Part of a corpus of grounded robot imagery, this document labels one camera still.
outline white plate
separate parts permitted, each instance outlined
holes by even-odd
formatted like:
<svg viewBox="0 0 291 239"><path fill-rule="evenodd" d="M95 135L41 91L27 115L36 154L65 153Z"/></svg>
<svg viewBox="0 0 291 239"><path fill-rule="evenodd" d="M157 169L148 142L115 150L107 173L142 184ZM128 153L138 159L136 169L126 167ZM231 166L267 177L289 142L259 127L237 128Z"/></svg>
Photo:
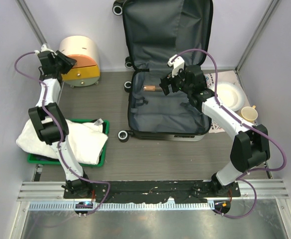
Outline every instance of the white plate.
<svg viewBox="0 0 291 239"><path fill-rule="evenodd" d="M212 85L210 89L214 91L215 85ZM232 83L226 81L218 82L217 94L221 101L232 111L238 111L244 106L244 92Z"/></svg>

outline green tray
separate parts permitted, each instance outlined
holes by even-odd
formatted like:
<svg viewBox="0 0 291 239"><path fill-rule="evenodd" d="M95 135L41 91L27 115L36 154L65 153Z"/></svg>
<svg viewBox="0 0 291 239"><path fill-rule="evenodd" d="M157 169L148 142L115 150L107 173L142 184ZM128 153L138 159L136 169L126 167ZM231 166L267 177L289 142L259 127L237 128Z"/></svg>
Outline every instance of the green tray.
<svg viewBox="0 0 291 239"><path fill-rule="evenodd" d="M71 119L72 122L76 122L76 123L87 123L87 122L91 122L92 120L90 119ZM103 127L103 133L105 133L106 135L109 134L109 127L110 127L110 123L107 120L104 120L103 123L105 124L105 127ZM84 163L80 163L81 166L87 166L87 167L101 167L104 164L104 158L105 158L105 150L106 150L106 142L103 146L103 151L101 156L99 157L99 163L97 165L92 165L92 164L84 164ZM61 163L59 161L44 161L44 160L38 160L37 156L30 153L28 155L27 158L28 163L37 163L37 164L50 164L50 165L61 165Z"/></svg>

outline white cloth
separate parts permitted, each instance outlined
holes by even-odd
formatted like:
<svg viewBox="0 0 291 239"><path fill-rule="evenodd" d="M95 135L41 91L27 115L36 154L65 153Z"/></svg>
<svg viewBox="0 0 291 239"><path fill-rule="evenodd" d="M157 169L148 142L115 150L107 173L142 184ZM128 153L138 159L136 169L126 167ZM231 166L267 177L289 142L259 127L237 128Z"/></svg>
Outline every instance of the white cloth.
<svg viewBox="0 0 291 239"><path fill-rule="evenodd" d="M66 121L69 127L69 144L77 161L84 164L98 164L99 155L108 138L106 134L102 133L102 125ZM16 144L25 152L58 158L49 145L38 139L30 119L16 140Z"/></svg>

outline floor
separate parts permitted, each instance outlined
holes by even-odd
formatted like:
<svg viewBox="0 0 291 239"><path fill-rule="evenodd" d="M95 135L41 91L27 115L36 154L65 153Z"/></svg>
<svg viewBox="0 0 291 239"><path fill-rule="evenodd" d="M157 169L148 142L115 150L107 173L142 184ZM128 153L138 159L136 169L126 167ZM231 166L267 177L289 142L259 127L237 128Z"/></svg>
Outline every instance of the floor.
<svg viewBox="0 0 291 239"><path fill-rule="evenodd" d="M94 180L188 180L210 179L229 162L232 141L226 133L208 133L199 142L172 142L131 138L121 143L120 130L129 129L128 93L123 84L133 72L102 73L99 85L70 88L65 84L59 103L67 119L110 122L104 166L85 167ZM265 179L265 172L246 177ZM61 166L45 165L40 181L64 181Z"/></svg>
<svg viewBox="0 0 291 239"><path fill-rule="evenodd" d="M236 200L242 215L252 200ZM287 239L274 199L259 200L252 214L235 220L211 210L106 211L78 218L72 211L28 212L22 239Z"/></svg>

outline black suitcase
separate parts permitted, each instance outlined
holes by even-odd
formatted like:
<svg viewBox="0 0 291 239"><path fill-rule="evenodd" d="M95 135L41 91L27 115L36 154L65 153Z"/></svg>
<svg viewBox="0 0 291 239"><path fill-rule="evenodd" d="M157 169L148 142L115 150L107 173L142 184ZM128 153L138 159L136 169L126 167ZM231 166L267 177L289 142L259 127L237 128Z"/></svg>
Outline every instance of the black suitcase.
<svg viewBox="0 0 291 239"><path fill-rule="evenodd" d="M213 15L212 0L117 0L112 11L123 16L129 57L126 67L135 72L124 88L129 92L128 122L131 130L118 137L140 139L201 140L211 119L189 104L179 91L165 96L144 91L144 85L159 86L160 78L172 71L168 60L175 54L200 48L207 51ZM186 65L201 65L206 55L189 52Z"/></svg>

